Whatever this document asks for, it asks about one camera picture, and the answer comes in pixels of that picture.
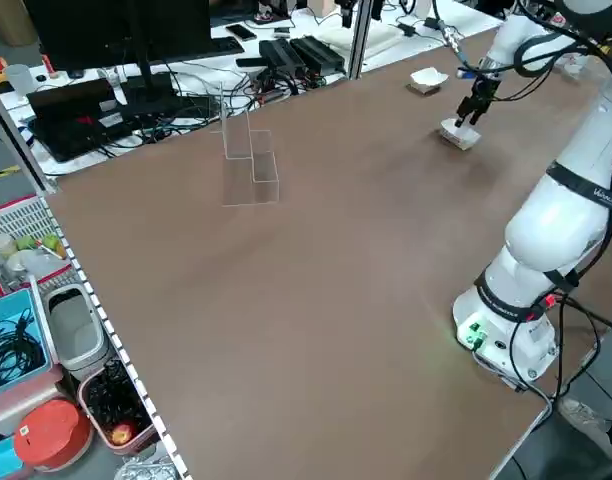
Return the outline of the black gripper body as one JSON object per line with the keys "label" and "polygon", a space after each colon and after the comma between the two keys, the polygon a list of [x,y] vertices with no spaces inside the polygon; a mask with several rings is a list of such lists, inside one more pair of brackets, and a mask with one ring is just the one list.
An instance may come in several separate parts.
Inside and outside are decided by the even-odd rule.
{"label": "black gripper body", "polygon": [[497,93],[501,84],[501,78],[498,75],[476,76],[471,87],[470,100],[476,105],[490,104]]}

